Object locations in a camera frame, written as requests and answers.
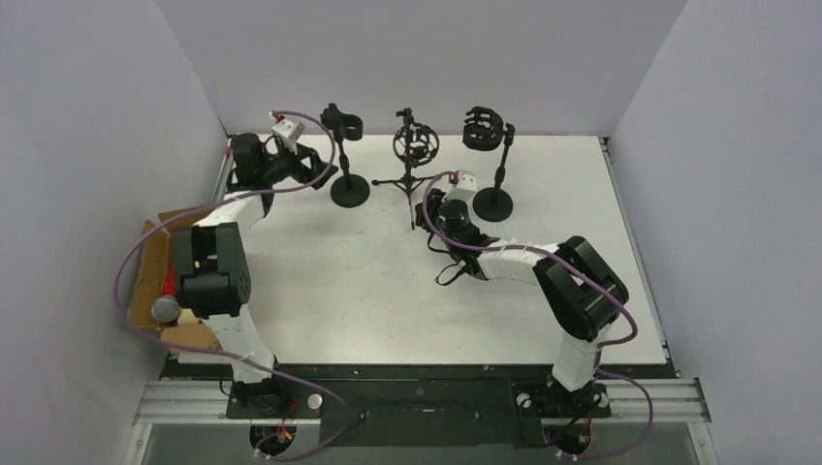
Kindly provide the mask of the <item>clip mic stand round base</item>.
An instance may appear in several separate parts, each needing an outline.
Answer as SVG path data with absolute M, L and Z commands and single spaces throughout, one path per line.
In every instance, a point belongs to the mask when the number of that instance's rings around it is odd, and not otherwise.
M 350 172 L 350 161 L 344 142 L 361 140 L 364 123 L 356 114 L 342 111 L 336 103 L 329 103 L 322 111 L 321 122 L 332 132 L 339 151 L 339 166 L 342 172 L 332 184 L 331 199 L 341 207 L 358 207 L 369 198 L 370 187 L 362 176 Z

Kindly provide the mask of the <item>tripod shock mount stand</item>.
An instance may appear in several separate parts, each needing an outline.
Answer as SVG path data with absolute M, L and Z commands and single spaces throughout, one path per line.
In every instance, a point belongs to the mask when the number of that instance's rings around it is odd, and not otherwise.
M 396 158 L 403 164 L 403 175 L 398 179 L 372 179 L 372 186 L 395 186 L 402 192 L 408 203 L 410 228 L 416 230 L 412 194 L 424 181 L 433 176 L 416 176 L 413 170 L 432 162 L 438 154 L 440 141 L 437 133 L 428 125 L 418 122 L 411 108 L 403 108 L 395 113 L 402 119 L 393 136 L 392 148 Z

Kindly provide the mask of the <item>brown cardboard box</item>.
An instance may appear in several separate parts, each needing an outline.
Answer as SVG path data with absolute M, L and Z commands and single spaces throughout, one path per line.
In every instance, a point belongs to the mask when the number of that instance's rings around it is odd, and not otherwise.
M 210 212 L 210 209 L 199 211 L 195 208 L 172 210 L 159 213 L 157 222 L 148 220 L 144 223 L 146 233 L 153 228 L 158 231 L 138 247 L 140 266 L 126 315 L 131 323 L 145 330 L 149 336 L 173 343 L 174 352 L 180 345 L 210 350 L 219 347 L 211 329 L 196 319 L 190 310 L 184 309 L 182 321 L 172 326 L 158 324 L 150 312 L 153 301 L 160 296 L 167 268 L 172 265 L 171 232 L 194 225 Z

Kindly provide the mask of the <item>red glitter microphone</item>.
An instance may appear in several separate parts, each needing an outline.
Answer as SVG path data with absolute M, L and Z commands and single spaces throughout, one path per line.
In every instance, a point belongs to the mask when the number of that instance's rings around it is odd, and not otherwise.
M 174 267 L 169 265 L 161 283 L 160 295 L 175 295 Z

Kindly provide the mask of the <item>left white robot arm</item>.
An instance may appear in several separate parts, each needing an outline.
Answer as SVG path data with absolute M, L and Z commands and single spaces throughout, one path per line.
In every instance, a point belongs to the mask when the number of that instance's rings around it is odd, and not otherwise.
M 171 237 L 177 302 L 211 330 L 230 356 L 234 381 L 247 386 L 268 382 L 276 358 L 247 307 L 252 282 L 243 237 L 269 215 L 275 184 L 292 179 L 318 190 L 339 170 L 311 147 L 279 136 L 271 141 L 274 153 L 255 134 L 234 137 L 223 204 Z

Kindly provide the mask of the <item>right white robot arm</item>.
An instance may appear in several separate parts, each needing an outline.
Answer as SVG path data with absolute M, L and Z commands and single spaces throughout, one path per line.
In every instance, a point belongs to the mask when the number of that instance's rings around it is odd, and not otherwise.
M 629 300 L 622 280 L 583 237 L 544 246 L 512 243 L 480 231 L 463 200 L 433 189 L 415 208 L 415 223 L 444 243 L 458 276 L 538 287 L 563 331 L 552 378 L 568 392 L 596 376 L 601 348 Z

